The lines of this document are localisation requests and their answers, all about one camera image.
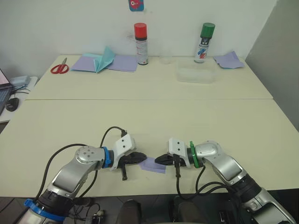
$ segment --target green ring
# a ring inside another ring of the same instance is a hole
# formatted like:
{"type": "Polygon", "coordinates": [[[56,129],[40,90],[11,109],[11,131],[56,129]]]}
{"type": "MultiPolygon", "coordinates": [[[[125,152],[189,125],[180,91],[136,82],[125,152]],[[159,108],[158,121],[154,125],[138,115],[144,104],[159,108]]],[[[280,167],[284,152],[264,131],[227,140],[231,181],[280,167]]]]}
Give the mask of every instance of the green ring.
{"type": "Polygon", "coordinates": [[[195,147],[194,147],[192,141],[190,141],[190,147],[191,147],[191,153],[192,153],[192,157],[193,157],[193,161],[194,161],[194,166],[195,166],[195,168],[199,168],[197,156],[195,153],[195,147]]]}

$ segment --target computer mouse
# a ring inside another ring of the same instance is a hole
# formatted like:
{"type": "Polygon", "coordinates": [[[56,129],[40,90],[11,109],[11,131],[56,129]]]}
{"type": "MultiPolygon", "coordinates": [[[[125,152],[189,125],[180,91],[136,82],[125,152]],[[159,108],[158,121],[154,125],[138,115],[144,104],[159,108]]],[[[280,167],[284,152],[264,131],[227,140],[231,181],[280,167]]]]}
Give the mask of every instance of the computer mouse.
{"type": "Polygon", "coordinates": [[[7,103],[5,104],[5,108],[12,112],[15,111],[18,108],[19,105],[19,98],[15,97],[15,98],[11,98],[7,101],[7,103]]]}

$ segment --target sticker on wall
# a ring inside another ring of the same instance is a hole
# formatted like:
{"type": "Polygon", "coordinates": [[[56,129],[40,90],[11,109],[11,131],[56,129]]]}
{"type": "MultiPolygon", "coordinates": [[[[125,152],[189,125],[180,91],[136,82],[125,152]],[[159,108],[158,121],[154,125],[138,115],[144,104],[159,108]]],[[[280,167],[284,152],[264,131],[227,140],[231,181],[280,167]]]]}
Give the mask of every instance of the sticker on wall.
{"type": "Polygon", "coordinates": [[[140,12],[144,10],[143,0],[129,0],[129,7],[132,12],[140,12]]]}

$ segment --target red scissors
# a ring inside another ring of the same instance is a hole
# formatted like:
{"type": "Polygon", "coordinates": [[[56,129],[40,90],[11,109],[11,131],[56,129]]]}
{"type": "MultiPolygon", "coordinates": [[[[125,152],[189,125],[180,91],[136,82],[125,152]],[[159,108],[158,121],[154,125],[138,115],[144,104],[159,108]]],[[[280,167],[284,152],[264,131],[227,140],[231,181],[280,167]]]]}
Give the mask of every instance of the red scissors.
{"type": "Polygon", "coordinates": [[[64,61],[61,64],[56,65],[55,67],[53,67],[51,69],[51,73],[52,74],[64,74],[64,73],[68,72],[69,67],[65,63],[66,63],[66,58],[64,59],[64,61]]]}

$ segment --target laptop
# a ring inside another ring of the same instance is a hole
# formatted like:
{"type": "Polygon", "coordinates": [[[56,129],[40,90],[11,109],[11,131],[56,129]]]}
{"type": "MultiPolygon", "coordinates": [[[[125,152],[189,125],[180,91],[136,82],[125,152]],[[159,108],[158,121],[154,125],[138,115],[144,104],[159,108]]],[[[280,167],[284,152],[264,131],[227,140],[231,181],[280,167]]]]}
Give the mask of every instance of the laptop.
{"type": "Polygon", "coordinates": [[[4,109],[5,103],[10,97],[10,93],[12,90],[13,86],[10,84],[9,80],[0,69],[0,114],[4,109]]]}

